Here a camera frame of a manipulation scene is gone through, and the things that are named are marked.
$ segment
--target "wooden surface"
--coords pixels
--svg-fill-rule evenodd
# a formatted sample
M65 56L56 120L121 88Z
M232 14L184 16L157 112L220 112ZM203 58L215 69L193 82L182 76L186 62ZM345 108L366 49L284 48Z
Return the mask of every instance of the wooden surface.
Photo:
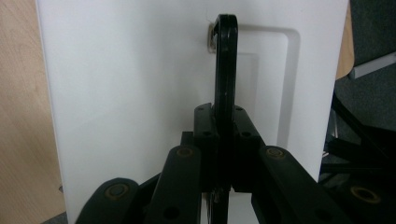
M35 1L0 1L0 223L64 212Z
M352 19L349 3L347 6L346 24L344 26L343 42L341 43L336 79L346 76L352 70L354 62L355 53L353 51Z

